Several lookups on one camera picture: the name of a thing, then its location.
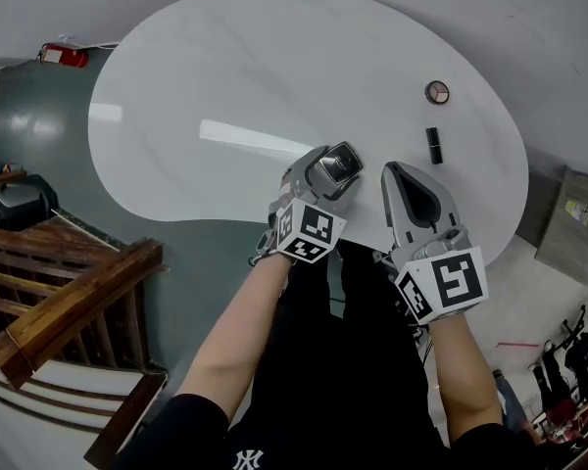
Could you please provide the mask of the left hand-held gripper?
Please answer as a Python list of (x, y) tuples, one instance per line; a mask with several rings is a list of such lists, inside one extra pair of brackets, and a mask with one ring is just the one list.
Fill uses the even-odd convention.
[[(330, 194), (316, 197), (311, 173), (328, 150), (326, 145), (313, 148), (283, 174), (278, 199), (269, 205), (268, 256), (315, 263), (336, 246), (361, 179), (351, 177)], [(299, 197), (294, 193), (304, 191)]]

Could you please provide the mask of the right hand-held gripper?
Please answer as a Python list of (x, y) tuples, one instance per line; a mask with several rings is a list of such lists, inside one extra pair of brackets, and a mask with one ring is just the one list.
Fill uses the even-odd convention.
[(486, 301), (481, 248), (474, 247), (467, 229), (458, 225), (460, 215), (450, 191), (426, 172), (397, 162), (384, 166), (381, 188), (386, 222), (397, 247), (411, 244), (417, 228), (447, 230), (408, 256), (399, 249), (391, 254), (399, 271), (394, 284), (417, 324), (427, 325)]

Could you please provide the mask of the grey square compact case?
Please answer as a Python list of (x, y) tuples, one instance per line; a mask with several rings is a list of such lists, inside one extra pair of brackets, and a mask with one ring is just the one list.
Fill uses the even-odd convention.
[(343, 141), (327, 150), (319, 163), (330, 180), (336, 185), (357, 176), (364, 165), (352, 145)]

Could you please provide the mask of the black lipstick tube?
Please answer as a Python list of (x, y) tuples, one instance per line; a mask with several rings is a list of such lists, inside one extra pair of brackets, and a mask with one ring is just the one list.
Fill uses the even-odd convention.
[(443, 157), (438, 129), (436, 127), (427, 127), (425, 129), (425, 134), (427, 137), (431, 163), (433, 165), (441, 165), (443, 163)]

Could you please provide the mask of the round eyeshadow compact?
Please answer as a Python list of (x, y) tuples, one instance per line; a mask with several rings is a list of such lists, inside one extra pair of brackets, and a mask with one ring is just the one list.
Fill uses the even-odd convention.
[(429, 103), (440, 106), (449, 101), (450, 90), (444, 82), (432, 80), (425, 85), (424, 95)]

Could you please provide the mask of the person's left forearm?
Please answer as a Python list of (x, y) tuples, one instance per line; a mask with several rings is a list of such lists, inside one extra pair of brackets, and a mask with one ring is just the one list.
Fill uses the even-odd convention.
[(291, 267), (280, 254), (257, 262), (194, 356), (179, 396), (210, 401), (231, 423), (270, 336), (286, 336), (297, 320), (292, 307), (278, 303)]

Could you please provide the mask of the person's right forearm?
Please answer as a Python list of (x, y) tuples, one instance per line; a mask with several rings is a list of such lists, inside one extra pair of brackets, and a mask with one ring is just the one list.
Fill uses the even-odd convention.
[(449, 440), (502, 423), (494, 376), (462, 314), (429, 324)]

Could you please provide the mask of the white kidney-shaped table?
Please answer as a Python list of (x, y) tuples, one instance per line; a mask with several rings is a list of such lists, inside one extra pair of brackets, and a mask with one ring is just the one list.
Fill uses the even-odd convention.
[[(449, 101), (429, 103), (444, 82)], [(436, 127), (443, 163), (425, 129)], [(373, 0), (181, 0), (110, 55), (88, 114), (95, 170), (125, 210), (156, 221), (265, 222), (283, 172), (346, 141), (364, 164), (343, 237), (391, 246), (390, 161), (452, 194), (485, 262), (513, 238), (528, 164), (495, 90), (424, 25)]]

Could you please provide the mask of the grey wooden shelf cabinet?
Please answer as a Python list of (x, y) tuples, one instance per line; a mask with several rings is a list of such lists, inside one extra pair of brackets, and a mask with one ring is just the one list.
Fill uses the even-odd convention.
[(564, 210), (568, 199), (588, 206), (587, 173), (567, 166), (558, 177), (529, 170), (526, 204), (515, 234), (536, 248), (536, 260), (588, 287), (588, 224)]

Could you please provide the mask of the yellow white paper label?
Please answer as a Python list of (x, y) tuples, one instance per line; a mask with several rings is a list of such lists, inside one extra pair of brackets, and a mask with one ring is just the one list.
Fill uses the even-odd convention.
[(588, 224), (588, 206), (568, 199), (565, 202), (564, 210), (575, 220), (584, 225)]

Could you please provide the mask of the black office chair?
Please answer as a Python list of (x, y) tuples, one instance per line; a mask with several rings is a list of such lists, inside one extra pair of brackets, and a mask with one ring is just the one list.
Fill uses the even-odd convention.
[(543, 411), (553, 419), (567, 420), (574, 416), (577, 401), (573, 398), (573, 388), (563, 376), (557, 353), (564, 351), (564, 367), (576, 381), (576, 392), (581, 402), (588, 402), (588, 326), (586, 325), (587, 306), (580, 307), (578, 320), (571, 327), (565, 319), (562, 328), (567, 336), (554, 345), (547, 341), (543, 352), (529, 370), (537, 383)]

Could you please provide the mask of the brown wooden stair railing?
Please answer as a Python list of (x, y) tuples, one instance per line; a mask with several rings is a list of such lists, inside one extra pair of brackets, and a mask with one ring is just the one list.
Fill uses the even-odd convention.
[[(0, 175), (0, 183), (24, 176)], [(143, 311), (145, 280), (162, 265), (159, 242), (125, 246), (59, 209), (28, 229), (0, 229), (0, 372), (7, 382), (20, 388), (50, 360), (143, 374), (85, 454), (94, 470), (109, 470), (168, 381), (150, 357)]]

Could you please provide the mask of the red fire extinguisher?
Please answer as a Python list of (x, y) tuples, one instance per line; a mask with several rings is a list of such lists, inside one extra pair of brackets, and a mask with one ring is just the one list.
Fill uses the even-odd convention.
[(46, 43), (43, 44), (37, 55), (40, 64), (60, 65), (82, 69), (88, 61), (88, 54), (81, 49), (75, 49), (64, 45)]

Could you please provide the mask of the black bin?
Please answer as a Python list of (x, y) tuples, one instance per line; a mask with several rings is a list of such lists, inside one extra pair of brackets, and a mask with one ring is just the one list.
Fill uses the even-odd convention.
[(38, 174), (0, 183), (0, 229), (28, 229), (51, 218), (58, 206), (57, 194)]

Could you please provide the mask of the white stair steps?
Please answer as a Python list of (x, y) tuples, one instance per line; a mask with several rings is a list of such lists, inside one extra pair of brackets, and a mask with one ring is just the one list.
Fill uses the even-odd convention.
[(0, 372), (0, 448), (18, 470), (94, 470), (85, 454), (142, 377), (50, 360), (15, 389)]

